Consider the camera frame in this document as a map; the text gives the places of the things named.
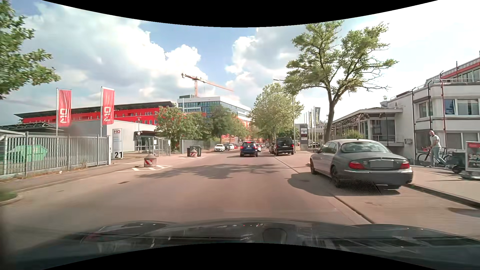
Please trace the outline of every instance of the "black van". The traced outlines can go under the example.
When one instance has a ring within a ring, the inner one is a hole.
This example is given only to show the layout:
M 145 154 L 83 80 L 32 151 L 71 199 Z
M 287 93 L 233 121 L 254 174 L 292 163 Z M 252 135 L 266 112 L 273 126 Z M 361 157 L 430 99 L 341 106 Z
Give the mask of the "black van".
M 290 137 L 277 138 L 274 142 L 273 154 L 278 156 L 279 154 L 292 154 L 294 152 L 293 140 Z

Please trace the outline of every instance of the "car tail light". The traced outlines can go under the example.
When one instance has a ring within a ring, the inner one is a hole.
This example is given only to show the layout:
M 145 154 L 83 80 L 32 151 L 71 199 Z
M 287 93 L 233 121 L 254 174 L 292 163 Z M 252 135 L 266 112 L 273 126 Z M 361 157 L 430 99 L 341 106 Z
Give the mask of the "car tail light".
M 410 168 L 410 162 L 408 160 L 404 160 L 402 165 L 400 165 L 401 169 L 408 169 Z
M 352 161 L 348 164 L 348 166 L 352 169 L 357 169 L 357 170 L 363 170 L 365 169 L 365 167 L 363 166 L 363 164 L 361 164 L 360 162 L 358 161 Z

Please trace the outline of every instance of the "red building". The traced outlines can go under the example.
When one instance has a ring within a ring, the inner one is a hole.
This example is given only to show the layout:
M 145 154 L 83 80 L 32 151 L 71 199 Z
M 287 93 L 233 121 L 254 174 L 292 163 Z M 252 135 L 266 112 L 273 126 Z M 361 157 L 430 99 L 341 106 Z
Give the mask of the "red building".
M 157 124 L 156 115 L 158 114 L 160 106 L 173 107 L 173 103 L 170 101 L 161 101 L 115 105 L 114 119 L 135 123 L 138 123 L 140 121 L 140 123 L 152 125 Z M 72 109 L 72 121 L 100 119 L 100 112 L 100 106 Z M 22 119 L 22 123 L 55 123 L 57 121 L 56 110 L 17 113 L 15 115 Z

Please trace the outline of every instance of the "asphalt road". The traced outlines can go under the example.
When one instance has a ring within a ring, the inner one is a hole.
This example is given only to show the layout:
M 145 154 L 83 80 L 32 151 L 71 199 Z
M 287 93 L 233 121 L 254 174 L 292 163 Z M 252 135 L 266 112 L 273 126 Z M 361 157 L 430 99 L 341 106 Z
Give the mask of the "asphalt road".
M 310 155 L 276 157 L 264 151 L 240 157 L 233 150 L 192 159 L 161 157 L 155 170 L 132 165 L 23 192 L 23 200 L 2 207 L 9 246 L 25 248 L 117 222 L 240 217 L 396 223 L 480 235 L 476 209 L 406 187 L 392 194 L 336 189 L 310 174 Z

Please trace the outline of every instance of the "man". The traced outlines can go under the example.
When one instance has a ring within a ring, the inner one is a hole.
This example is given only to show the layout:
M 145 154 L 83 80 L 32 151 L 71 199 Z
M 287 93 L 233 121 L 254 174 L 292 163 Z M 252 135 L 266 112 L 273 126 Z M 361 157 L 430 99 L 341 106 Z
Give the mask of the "man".
M 442 164 L 445 164 L 445 160 L 440 157 L 440 138 L 438 135 L 435 135 L 433 130 L 430 130 L 430 167 L 435 166 L 435 161 L 439 161 Z

